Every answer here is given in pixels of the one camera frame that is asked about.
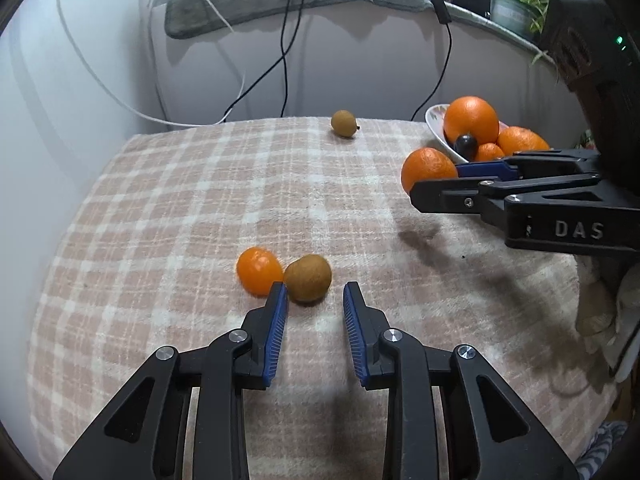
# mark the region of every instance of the orange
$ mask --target orange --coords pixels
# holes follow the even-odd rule
[[[479,97],[460,97],[453,101],[444,113],[444,134],[453,146],[463,134],[473,135],[478,144],[495,142],[500,123],[492,106]]]
[[[514,152],[549,149],[545,139],[519,126],[510,126],[501,131],[498,135],[498,146],[507,155],[513,155]]]
[[[404,161],[400,180],[402,188],[409,194],[411,188],[419,180],[428,178],[456,178],[458,170],[447,155],[433,148],[419,148]]]
[[[485,162],[488,160],[495,160],[496,158],[503,158],[504,152],[500,149],[500,146],[492,142],[486,142],[478,146],[478,153],[476,153],[476,162]]]
[[[274,254],[261,247],[250,247],[240,254],[236,272],[244,290],[254,296],[268,296],[273,282],[281,282],[284,275]]]

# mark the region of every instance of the white bowl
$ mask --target white bowl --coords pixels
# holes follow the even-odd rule
[[[458,155],[453,151],[453,148],[449,146],[447,138],[444,136],[444,129],[442,127],[444,123],[444,113],[449,108],[449,105],[434,105],[429,108],[424,114],[424,120],[427,126],[440,143],[438,150],[447,155],[454,164],[464,164],[468,162],[465,158]],[[500,131],[508,128],[506,124],[500,122]]]

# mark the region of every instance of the white lettering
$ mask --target white lettering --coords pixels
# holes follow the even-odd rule
[[[566,236],[569,226],[562,220],[556,220],[556,236]]]
[[[582,238],[587,237],[586,233],[584,232],[584,225],[582,225],[582,222],[578,222],[578,225],[574,229],[574,238],[577,238],[578,236]]]
[[[593,234],[591,235],[591,238],[593,238],[594,240],[600,240],[602,238],[602,228],[604,227],[604,225],[602,225],[600,222],[596,222],[595,224],[593,224],[591,226],[591,230],[593,231]]]

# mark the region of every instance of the plant pot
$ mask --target plant pot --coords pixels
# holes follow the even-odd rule
[[[535,17],[535,9],[518,0],[491,0],[491,21],[527,41],[533,39],[529,26]]]

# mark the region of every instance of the potted plant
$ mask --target potted plant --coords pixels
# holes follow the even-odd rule
[[[532,40],[541,32],[549,0],[491,0],[491,20],[511,32]]]

